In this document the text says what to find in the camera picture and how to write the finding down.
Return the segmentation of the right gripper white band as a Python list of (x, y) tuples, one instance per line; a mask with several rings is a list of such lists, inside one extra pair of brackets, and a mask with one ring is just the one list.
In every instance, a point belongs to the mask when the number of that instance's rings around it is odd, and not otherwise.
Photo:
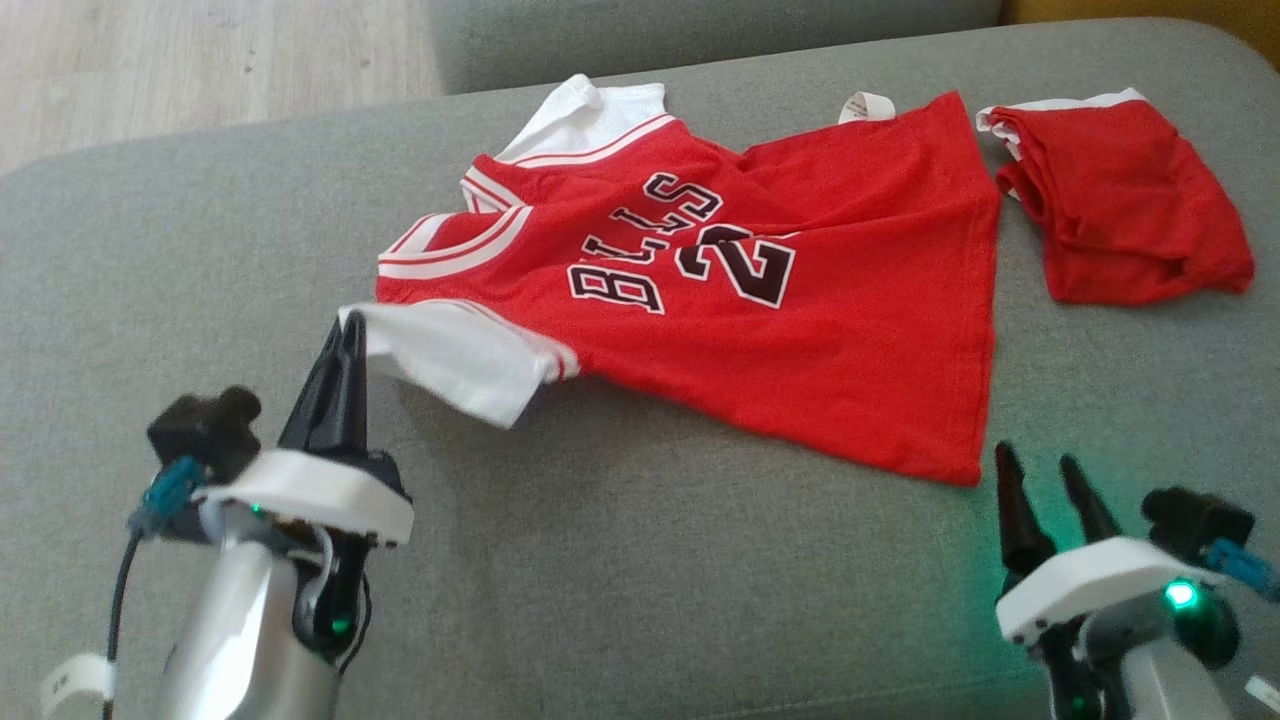
[(1036, 644), (1051, 626), (1164, 591), (1178, 580), (1217, 585), (1228, 579), (1183, 562), (1147, 539), (1120, 537), (1108, 506), (1071, 455), (1061, 456), (1059, 469), (1087, 544), (1057, 553), (1030, 506), (1024, 469), (1009, 442), (996, 445), (995, 464), (1001, 559), (1007, 580), (1020, 580), (995, 605), (1000, 633), (1010, 643)]

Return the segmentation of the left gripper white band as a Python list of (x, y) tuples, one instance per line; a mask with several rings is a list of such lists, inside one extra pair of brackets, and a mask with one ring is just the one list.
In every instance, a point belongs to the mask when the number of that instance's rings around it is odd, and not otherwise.
[(370, 471), (305, 452), (365, 455), (367, 445), (366, 320), (360, 310), (334, 320), (278, 439), (227, 486), (195, 496), (319, 524), (381, 544), (406, 544), (413, 506)]

